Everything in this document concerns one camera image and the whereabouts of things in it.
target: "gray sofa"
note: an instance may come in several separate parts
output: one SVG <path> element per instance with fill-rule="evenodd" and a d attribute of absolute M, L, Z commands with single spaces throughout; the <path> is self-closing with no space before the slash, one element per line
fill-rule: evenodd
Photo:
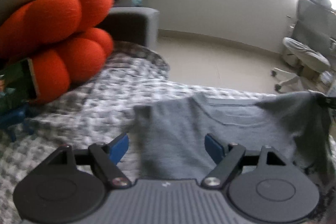
<path fill-rule="evenodd" d="M 98 26 L 110 33 L 114 40 L 128 41 L 156 49 L 159 11 L 143 7 L 111 8 Z"/>

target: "ribbed plastic surface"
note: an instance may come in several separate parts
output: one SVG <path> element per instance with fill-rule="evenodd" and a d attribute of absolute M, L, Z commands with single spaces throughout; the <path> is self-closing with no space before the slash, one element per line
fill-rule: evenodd
<path fill-rule="evenodd" d="M 139 180 L 112 191 L 95 213 L 74 224 L 247 224 L 218 191 L 195 180 Z"/>

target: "gray patterned blanket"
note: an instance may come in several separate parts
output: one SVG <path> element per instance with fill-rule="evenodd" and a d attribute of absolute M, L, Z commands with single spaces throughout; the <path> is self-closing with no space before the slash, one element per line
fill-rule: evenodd
<path fill-rule="evenodd" d="M 132 124 L 133 106 L 153 100 L 204 92 L 214 98 L 261 98 L 269 96 L 236 90 L 183 85 L 167 80 L 169 66 L 156 53 L 128 42 L 117 42 L 103 70 L 84 85 L 73 88 L 58 100 L 31 108 L 32 136 L 12 130 L 17 141 L 0 136 L 0 223 L 19 223 L 12 201 L 16 184 L 59 145 L 87 148 L 108 143 Z M 137 146 L 130 143 L 119 168 L 135 180 L 139 170 Z"/>

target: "chair wheel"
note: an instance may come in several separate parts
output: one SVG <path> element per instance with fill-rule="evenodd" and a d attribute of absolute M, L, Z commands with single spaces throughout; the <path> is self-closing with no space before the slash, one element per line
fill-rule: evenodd
<path fill-rule="evenodd" d="M 281 89 L 281 86 L 279 84 L 274 85 L 275 91 L 279 91 Z"/>

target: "blue stool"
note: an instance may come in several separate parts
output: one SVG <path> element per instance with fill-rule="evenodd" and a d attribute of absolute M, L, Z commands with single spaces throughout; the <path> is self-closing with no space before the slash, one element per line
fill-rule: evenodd
<path fill-rule="evenodd" d="M 34 130 L 29 128 L 25 121 L 27 108 L 28 104 L 25 104 L 0 116 L 0 129 L 4 130 L 10 136 L 12 142 L 16 141 L 16 136 L 13 132 L 9 131 L 8 127 L 10 126 L 22 123 L 25 132 L 28 132 L 29 135 L 34 133 Z"/>

